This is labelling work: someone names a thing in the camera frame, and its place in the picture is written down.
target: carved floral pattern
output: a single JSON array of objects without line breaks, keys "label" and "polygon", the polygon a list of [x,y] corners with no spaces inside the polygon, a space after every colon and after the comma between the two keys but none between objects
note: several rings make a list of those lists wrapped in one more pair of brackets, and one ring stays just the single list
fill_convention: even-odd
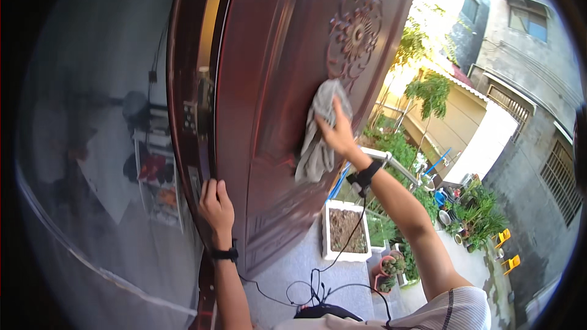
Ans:
[{"label": "carved floral pattern", "polygon": [[341,0],[330,20],[327,68],[350,92],[371,60],[382,27],[382,0]]}]

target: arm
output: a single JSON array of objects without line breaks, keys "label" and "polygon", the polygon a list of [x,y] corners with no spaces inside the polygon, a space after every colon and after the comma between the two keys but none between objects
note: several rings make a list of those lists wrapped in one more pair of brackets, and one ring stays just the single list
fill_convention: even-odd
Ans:
[{"label": "arm", "polygon": [[[202,186],[200,214],[212,230],[212,242],[218,250],[232,247],[234,208],[228,198],[226,183],[211,179]],[[216,302],[224,329],[252,329],[249,305],[245,290],[238,277],[237,266],[230,260],[218,260],[214,268],[216,277]]]},{"label": "arm", "polygon": [[[334,98],[333,105],[336,112],[334,128],[319,117],[316,117],[316,122],[327,144],[361,171],[369,167],[371,157],[355,145],[350,122],[341,109],[341,101]],[[449,253],[434,231],[426,209],[399,181],[379,169],[371,181],[371,190],[410,243],[428,301],[452,288],[471,285],[452,266]]]}]

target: black wrist strap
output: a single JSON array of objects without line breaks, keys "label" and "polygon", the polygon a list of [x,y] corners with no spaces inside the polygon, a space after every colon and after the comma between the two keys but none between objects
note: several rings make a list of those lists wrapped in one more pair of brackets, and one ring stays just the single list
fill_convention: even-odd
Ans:
[{"label": "black wrist strap", "polygon": [[373,175],[381,168],[382,165],[383,164],[381,162],[373,161],[369,167],[365,168],[359,173],[351,174],[346,179],[357,192],[357,194],[364,198],[367,196],[367,192],[369,191]]},{"label": "black wrist strap", "polygon": [[213,248],[211,256],[214,260],[230,260],[232,262],[237,262],[238,251],[234,247],[231,247],[228,251],[220,251]]}]

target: gray cloth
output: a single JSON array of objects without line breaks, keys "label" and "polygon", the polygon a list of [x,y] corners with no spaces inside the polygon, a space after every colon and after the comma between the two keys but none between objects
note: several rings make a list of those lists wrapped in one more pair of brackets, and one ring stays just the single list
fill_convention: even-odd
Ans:
[{"label": "gray cloth", "polygon": [[322,132],[314,120],[314,114],[322,116],[333,127],[336,124],[336,114],[332,107],[335,95],[341,99],[342,111],[350,120],[353,118],[353,109],[341,82],[338,79],[328,79],[322,83],[308,111],[302,158],[295,172],[296,182],[318,182],[325,172],[331,172],[334,168],[334,150],[324,141]]}]

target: paved ground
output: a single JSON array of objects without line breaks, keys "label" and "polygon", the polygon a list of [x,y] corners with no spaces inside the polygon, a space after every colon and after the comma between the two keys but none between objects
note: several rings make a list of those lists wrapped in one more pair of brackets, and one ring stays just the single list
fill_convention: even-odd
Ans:
[{"label": "paved ground", "polygon": [[[491,329],[515,329],[514,308],[507,301],[511,291],[510,281],[503,275],[501,260],[495,261],[493,246],[470,254],[462,245],[457,245],[445,231],[439,230],[438,235],[447,248],[457,272],[474,286],[488,293],[491,309]],[[312,268],[325,268],[332,261],[322,260],[322,231],[319,220],[312,225],[304,240],[281,260],[253,278],[260,283],[260,289],[268,296],[289,303],[285,290],[290,283],[303,280],[309,282]],[[370,261],[378,261],[375,254]],[[348,283],[369,285],[368,268],[372,263],[337,262],[326,273],[322,281],[326,288],[336,288]],[[245,284],[245,292],[251,310],[251,319],[260,329],[271,329],[285,319],[292,318],[296,309],[278,304],[263,297],[254,284]],[[290,298],[296,303],[304,303],[309,298],[309,288],[305,284],[295,284],[290,289]],[[397,285],[386,296],[392,319],[411,314],[426,303],[426,297],[419,282],[409,288],[400,289]],[[349,287],[332,295],[327,301],[339,305],[363,319],[387,320],[386,306],[383,299],[372,295],[371,291],[362,287]]]},{"label": "paved ground", "polygon": [[[304,240],[286,256],[281,258],[260,275],[253,278],[259,282],[260,290],[268,296],[289,303],[285,290],[294,281],[310,282],[312,268],[325,268],[332,261],[322,260],[322,227],[317,220],[310,228]],[[328,288],[337,288],[348,283],[369,285],[367,266],[364,262],[337,262],[332,268],[322,273],[321,280]],[[251,320],[257,328],[269,330],[276,324],[294,317],[296,309],[278,304],[263,297],[253,283],[244,285],[251,311]],[[290,289],[290,298],[296,303],[304,303],[310,298],[310,291],[305,284],[294,284]],[[371,290],[364,287],[347,287],[330,297],[327,303],[346,308],[358,317],[373,319]]]},{"label": "paved ground", "polygon": [[[487,293],[491,310],[491,329],[515,329],[514,307],[507,299],[511,292],[510,280],[503,275],[503,261],[494,260],[496,254],[493,246],[489,244],[486,250],[468,253],[463,245],[458,245],[445,231],[438,231],[438,235],[448,250],[457,272]],[[400,291],[401,303],[397,306],[403,306],[409,314],[426,303],[422,282]]]}]

